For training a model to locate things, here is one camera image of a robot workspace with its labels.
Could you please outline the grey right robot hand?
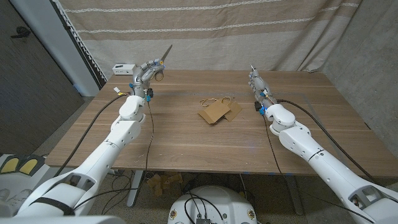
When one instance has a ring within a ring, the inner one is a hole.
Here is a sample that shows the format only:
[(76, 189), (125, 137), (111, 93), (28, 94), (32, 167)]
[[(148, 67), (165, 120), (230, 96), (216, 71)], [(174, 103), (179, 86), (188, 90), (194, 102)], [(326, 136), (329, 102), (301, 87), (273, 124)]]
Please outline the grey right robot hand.
[(272, 95), (268, 83), (260, 77), (259, 72), (253, 64), (251, 64), (249, 79), (250, 81), (248, 84), (252, 88), (256, 101), (261, 106), (268, 108), (277, 102)]

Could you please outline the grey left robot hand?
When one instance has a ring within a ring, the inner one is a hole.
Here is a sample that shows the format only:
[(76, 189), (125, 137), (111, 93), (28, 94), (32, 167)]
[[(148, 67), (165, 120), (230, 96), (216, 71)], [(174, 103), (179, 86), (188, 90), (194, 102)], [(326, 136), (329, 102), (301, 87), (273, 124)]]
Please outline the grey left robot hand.
[(141, 66), (136, 67), (133, 70), (132, 76), (132, 95), (145, 97), (144, 91), (149, 88), (150, 80), (155, 77), (156, 74), (162, 73), (164, 70), (164, 62), (157, 58), (143, 63)]

